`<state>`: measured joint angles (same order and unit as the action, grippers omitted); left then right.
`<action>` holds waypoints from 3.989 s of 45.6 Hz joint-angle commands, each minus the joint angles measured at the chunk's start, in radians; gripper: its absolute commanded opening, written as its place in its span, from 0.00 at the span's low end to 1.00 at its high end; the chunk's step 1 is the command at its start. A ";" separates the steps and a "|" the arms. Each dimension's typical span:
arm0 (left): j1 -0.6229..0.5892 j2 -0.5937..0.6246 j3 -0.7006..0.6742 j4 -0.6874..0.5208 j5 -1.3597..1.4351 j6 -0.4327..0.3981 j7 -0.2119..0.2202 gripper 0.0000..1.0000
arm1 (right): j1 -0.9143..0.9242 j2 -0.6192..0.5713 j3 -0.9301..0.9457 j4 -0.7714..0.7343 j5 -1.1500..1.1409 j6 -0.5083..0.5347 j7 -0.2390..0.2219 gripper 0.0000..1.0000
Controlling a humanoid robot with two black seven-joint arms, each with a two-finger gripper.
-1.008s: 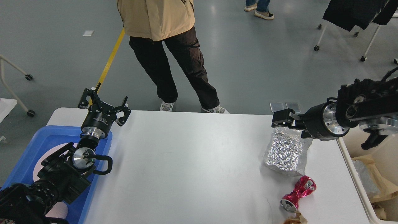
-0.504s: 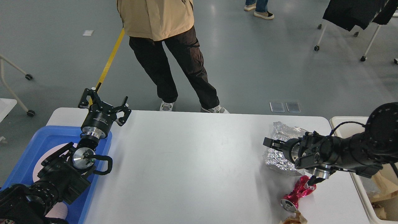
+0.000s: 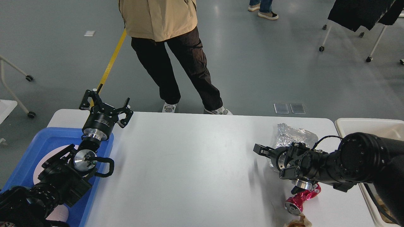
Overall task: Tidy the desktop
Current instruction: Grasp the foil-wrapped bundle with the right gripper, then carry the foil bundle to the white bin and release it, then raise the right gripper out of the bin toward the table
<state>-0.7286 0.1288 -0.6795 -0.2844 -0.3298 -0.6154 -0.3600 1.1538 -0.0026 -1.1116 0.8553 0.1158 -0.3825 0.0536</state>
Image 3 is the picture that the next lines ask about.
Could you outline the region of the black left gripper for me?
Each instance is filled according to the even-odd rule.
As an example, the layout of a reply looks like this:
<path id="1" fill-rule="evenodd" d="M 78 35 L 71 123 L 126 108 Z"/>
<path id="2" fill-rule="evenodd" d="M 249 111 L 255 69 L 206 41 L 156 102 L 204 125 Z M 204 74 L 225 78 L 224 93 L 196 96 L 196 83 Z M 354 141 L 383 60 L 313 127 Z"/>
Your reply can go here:
<path id="1" fill-rule="evenodd" d="M 102 102 L 99 96 L 100 90 L 86 90 L 79 105 L 79 110 L 88 110 L 90 112 L 82 132 L 87 137 L 93 137 L 100 141 L 105 141 L 110 138 L 115 124 L 121 128 L 125 128 L 131 117 L 133 111 L 130 109 L 128 97 L 121 108 L 113 109 L 110 115 L 105 115 L 109 111 L 108 106 Z M 120 119 L 119 115 L 124 114 L 125 117 Z"/>

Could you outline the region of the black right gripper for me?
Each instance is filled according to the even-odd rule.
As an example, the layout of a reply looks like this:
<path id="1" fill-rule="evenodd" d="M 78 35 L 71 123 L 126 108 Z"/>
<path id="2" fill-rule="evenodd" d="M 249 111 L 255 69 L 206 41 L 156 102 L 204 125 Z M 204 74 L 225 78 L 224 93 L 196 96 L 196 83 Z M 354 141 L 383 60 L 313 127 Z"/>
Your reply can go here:
<path id="1" fill-rule="evenodd" d="M 261 144 L 254 144 L 253 151 L 264 157 L 270 157 L 271 165 L 274 171 L 279 172 L 281 169 L 285 168 L 285 159 L 287 156 L 288 147 L 279 147 L 273 149 L 268 146 L 263 146 Z"/>

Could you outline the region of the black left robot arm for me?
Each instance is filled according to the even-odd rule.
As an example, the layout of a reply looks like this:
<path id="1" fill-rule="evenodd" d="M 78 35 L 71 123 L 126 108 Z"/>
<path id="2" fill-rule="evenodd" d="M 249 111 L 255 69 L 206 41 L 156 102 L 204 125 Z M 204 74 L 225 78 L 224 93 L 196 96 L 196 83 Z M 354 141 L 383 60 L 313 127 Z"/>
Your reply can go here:
<path id="1" fill-rule="evenodd" d="M 127 126 L 133 111 L 127 98 L 121 108 L 102 102 L 96 91 L 86 90 L 80 110 L 90 112 L 83 128 L 78 148 L 68 145 L 43 164 L 39 183 L 31 188 L 15 186 L 1 193 L 1 222 L 17 227 L 68 227 L 63 221 L 47 220 L 59 205 L 73 206 L 92 188 L 92 177 L 109 177 L 115 163 L 108 157 L 100 157 L 97 150 L 101 142 L 110 138 L 115 124 Z"/>

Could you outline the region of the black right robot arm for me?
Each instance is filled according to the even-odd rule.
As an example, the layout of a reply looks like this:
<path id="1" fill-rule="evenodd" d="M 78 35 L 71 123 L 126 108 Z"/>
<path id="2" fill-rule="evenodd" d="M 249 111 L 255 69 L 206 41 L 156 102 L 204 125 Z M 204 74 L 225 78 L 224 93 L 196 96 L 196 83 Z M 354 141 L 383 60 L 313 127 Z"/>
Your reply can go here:
<path id="1" fill-rule="evenodd" d="M 371 183 L 391 213 L 385 216 L 403 226 L 403 141 L 356 132 L 341 138 L 334 152 L 321 152 L 317 145 L 313 148 L 296 142 L 278 148 L 254 145 L 253 151 L 271 160 L 280 179 L 293 182 L 293 197 L 285 202 L 290 214 L 302 214 L 303 202 L 320 190 L 318 183 L 342 192 L 358 183 L 364 183 L 369 190 Z"/>

